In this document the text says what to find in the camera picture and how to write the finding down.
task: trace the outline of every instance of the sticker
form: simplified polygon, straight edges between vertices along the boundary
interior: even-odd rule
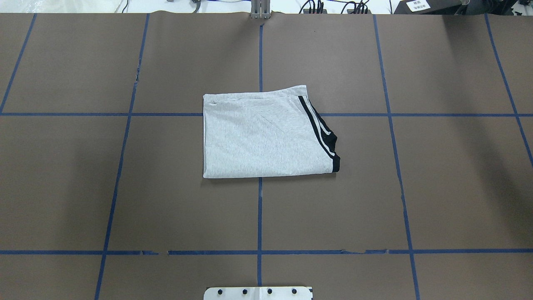
[[[412,12],[427,10],[431,8],[426,0],[415,0],[407,2],[406,4]]]

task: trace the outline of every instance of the blue tape grid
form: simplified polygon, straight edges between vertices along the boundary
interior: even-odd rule
[[[259,26],[259,91],[263,91],[263,27]],[[257,180],[257,286],[263,285],[263,178]]]
[[[100,288],[102,286],[103,272],[106,266],[107,250],[109,247],[109,237],[111,236],[111,226],[113,224],[113,216],[115,215],[115,206],[117,204],[118,184],[122,175],[122,165],[124,163],[124,152],[126,150],[126,142],[128,140],[128,134],[130,132],[130,124],[133,113],[133,105],[135,104],[135,94],[137,93],[137,85],[139,83],[139,73],[141,72],[142,54],[144,52],[144,44],[146,42],[146,33],[148,30],[148,22],[150,21],[150,14],[146,14],[146,21],[144,22],[144,32],[142,34],[141,50],[139,51],[139,64],[137,66],[137,74],[135,76],[135,82],[133,83],[132,97],[130,101],[130,110],[128,112],[128,120],[126,122],[126,130],[124,132],[124,139],[122,141],[122,150],[120,151],[120,160],[118,163],[117,178],[115,180],[115,189],[113,191],[113,199],[111,201],[111,210],[109,212],[109,220],[107,223],[106,239],[103,245],[102,261],[100,263],[100,273],[98,275],[98,281],[96,283],[96,292],[94,293],[94,299],[98,300],[100,297]]]
[[[126,129],[124,133],[123,145],[122,145],[122,150],[120,154],[119,167],[117,171],[117,178],[115,182],[115,189],[114,189],[112,203],[111,203],[108,227],[106,230],[106,238],[104,241],[103,250],[0,250],[0,255],[101,255],[102,260],[101,260],[101,265],[100,265],[100,273],[98,277],[97,287],[95,291],[95,299],[99,298],[99,293],[100,293],[101,283],[103,279],[103,273],[104,273],[104,267],[105,267],[107,255],[157,255],[158,254],[158,253],[148,251],[148,250],[123,250],[123,251],[122,250],[108,250],[112,221],[113,221],[116,200],[117,200],[118,184],[119,184],[120,176],[122,174],[124,152],[125,152],[125,147],[126,147],[126,142],[127,142],[127,137],[129,133],[132,116],[202,116],[203,115],[202,113],[134,113],[133,112],[133,105],[135,102],[135,94],[136,94],[136,89],[138,85],[140,67],[141,67],[141,62],[142,62],[142,55],[143,55],[144,45],[146,42],[149,17],[150,15],[147,14],[145,25],[144,25],[142,43],[141,43],[141,50],[139,53],[139,66],[137,69],[136,81],[134,82],[134,85],[133,85],[130,109],[128,113],[3,113],[5,103],[9,96],[9,91],[11,89],[15,75],[17,73],[17,69],[22,59],[22,55],[24,53],[24,50],[30,38],[31,31],[33,29],[35,20],[37,18],[37,14],[33,15],[32,21],[28,28],[28,32],[26,34],[26,38],[20,50],[19,56],[17,58],[17,61],[15,63],[15,66],[14,66],[14,69],[11,75],[11,78],[9,80],[6,91],[4,93],[2,103],[0,105],[0,116],[127,116],[128,117],[128,120],[126,122]],[[507,82],[507,78],[505,76],[505,72],[503,70],[501,61],[498,56],[498,52],[497,52],[494,38],[492,36],[492,31],[490,28],[490,22],[489,22],[488,15],[485,14],[484,17],[485,17],[485,22],[487,25],[487,31],[490,37],[492,49],[494,51],[494,55],[495,55],[495,58],[498,64],[498,68],[501,72],[502,79],[505,84],[505,88],[506,88],[509,100],[511,102],[511,106],[513,108],[513,112],[514,112],[513,114],[392,113],[390,109],[389,95],[388,95],[388,90],[386,86],[385,70],[383,66],[383,57],[381,53],[381,45],[379,42],[377,19],[375,15],[373,16],[374,29],[375,29],[375,35],[376,35],[376,44],[377,44],[378,56],[379,56],[379,66],[380,66],[381,74],[382,74],[383,90],[385,94],[387,113],[322,113],[321,114],[322,116],[330,116],[330,117],[337,117],[337,116],[374,117],[375,116],[375,117],[387,117],[389,119],[389,127],[390,127],[391,141],[392,141],[392,146],[393,146],[393,151],[394,151],[394,159],[396,163],[397,175],[398,175],[398,180],[399,180],[400,190],[401,190],[401,199],[402,199],[402,204],[403,204],[403,214],[404,214],[404,222],[405,222],[405,227],[406,227],[408,249],[367,250],[363,253],[349,252],[345,250],[263,250],[262,249],[262,187],[263,187],[262,181],[263,180],[262,178],[259,178],[258,179],[258,214],[257,214],[257,250],[208,250],[208,251],[185,250],[185,251],[168,251],[167,254],[168,255],[256,255],[257,256],[257,285],[258,286],[262,285],[262,274],[261,274],[262,255],[379,255],[379,254],[409,255],[410,261],[411,261],[411,271],[413,274],[413,283],[415,287],[415,295],[417,299],[420,299],[419,290],[418,290],[418,280],[417,280],[417,275],[416,275],[416,266],[415,266],[415,260],[414,260],[415,254],[423,255],[423,254],[533,253],[533,248],[413,249],[413,245],[412,245],[410,229],[409,229],[409,219],[408,219],[408,214],[407,214],[407,205],[406,205],[406,200],[405,200],[405,194],[403,192],[401,169],[400,169],[398,150],[396,147],[394,128],[393,128],[393,122],[392,122],[393,117],[514,117],[516,118],[516,122],[520,129],[520,133],[522,135],[522,139],[524,141],[524,145],[526,147],[529,160],[531,162],[531,165],[533,166],[533,157],[531,154],[531,150],[530,150],[528,141],[526,139],[526,136],[524,134],[524,130],[523,130],[523,127],[520,121],[521,117],[533,117],[533,114],[519,114],[518,113],[518,110],[514,103],[513,96],[511,94],[511,90]],[[259,35],[260,35],[260,39],[259,39],[259,90],[260,91],[263,91],[263,26],[264,24],[260,25],[260,32],[259,32]]]
[[[485,14],[485,23],[487,24],[487,31],[489,33],[490,44],[492,45],[492,50],[494,51],[494,57],[496,58],[496,62],[498,63],[498,68],[500,70],[500,73],[502,74],[503,83],[505,84],[505,89],[507,90],[509,101],[511,102],[511,106],[513,107],[514,116],[516,118],[516,122],[518,123],[520,134],[522,135],[524,145],[526,146],[526,151],[529,156],[529,162],[531,163],[531,166],[533,167],[533,156],[531,156],[531,149],[529,148],[526,135],[524,134],[524,129],[522,128],[522,122],[520,122],[520,117],[518,115],[518,111],[516,110],[516,105],[514,103],[513,95],[511,94],[511,89],[509,88],[509,84],[507,83],[507,77],[505,77],[505,72],[503,71],[502,62],[499,59],[498,50],[496,50],[496,44],[494,43],[494,38],[492,37],[492,30],[490,29],[489,15],[487,14]]]
[[[13,72],[11,73],[11,78],[9,79],[9,82],[7,84],[7,88],[4,93],[4,98],[2,99],[2,104],[0,104],[0,113],[2,113],[2,111],[4,110],[5,102],[7,101],[7,97],[9,96],[11,85],[13,84],[13,80],[15,79],[15,75],[17,74],[17,70],[19,69],[20,60],[22,59],[24,49],[26,49],[26,45],[28,44],[28,40],[30,39],[31,30],[33,29],[33,25],[35,24],[36,19],[37,14],[34,13],[34,16],[31,19],[30,27],[28,28],[28,32],[26,33],[26,38],[24,38],[24,43],[22,44],[22,48],[20,49],[19,57],[17,58],[17,62],[15,63],[15,67],[13,68]]]
[[[400,160],[398,159],[398,149],[396,147],[396,137],[394,135],[394,126],[392,124],[391,105],[389,102],[389,92],[387,90],[387,81],[385,79],[385,68],[383,67],[383,56],[381,54],[381,44],[379,42],[379,32],[377,27],[376,15],[372,15],[374,19],[374,31],[376,33],[377,54],[379,56],[379,67],[381,69],[381,79],[383,82],[383,92],[385,93],[385,104],[387,106],[387,116],[389,118],[389,128],[391,131],[392,150],[394,151],[394,161],[396,164],[396,174],[400,183],[401,202],[403,204],[403,222],[405,224],[405,231],[407,235],[407,247],[409,248],[409,258],[411,260],[411,273],[413,274],[413,284],[415,287],[415,296],[420,300],[420,291],[418,288],[418,277],[416,276],[415,255],[413,254],[413,242],[411,240],[411,230],[409,228],[409,216],[407,214],[407,205],[405,201],[405,193],[403,191],[403,181],[401,179]]]

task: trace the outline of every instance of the folded shorts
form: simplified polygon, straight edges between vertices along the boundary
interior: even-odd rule
[[[204,178],[338,172],[336,141],[305,85],[204,95]]]

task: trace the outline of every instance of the white stripe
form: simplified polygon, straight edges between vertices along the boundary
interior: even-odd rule
[[[318,121],[318,118],[317,116],[315,115],[314,113],[314,109],[313,107],[311,106],[311,104],[309,103],[309,99],[307,97],[304,97],[304,102],[305,102],[305,105],[307,105],[307,109],[309,110],[309,112],[311,112],[311,115],[313,116],[313,120],[314,120],[314,123],[315,125],[317,126],[317,129],[318,128],[322,128],[322,123],[320,123],[320,121]],[[322,135],[320,134],[320,132],[318,132],[318,139],[320,140],[320,143],[324,146],[324,148],[327,150],[327,152],[329,153],[329,155],[331,156],[335,156],[335,153],[331,152],[331,150],[329,149],[329,147],[326,145],[326,143],[324,142],[324,140],[322,140]]]
[[[318,123],[320,123],[320,128],[322,128],[323,132],[325,132],[327,135],[331,134],[331,131],[327,131],[326,128],[324,127],[324,125],[322,124],[322,122],[320,122],[320,120],[318,121]]]

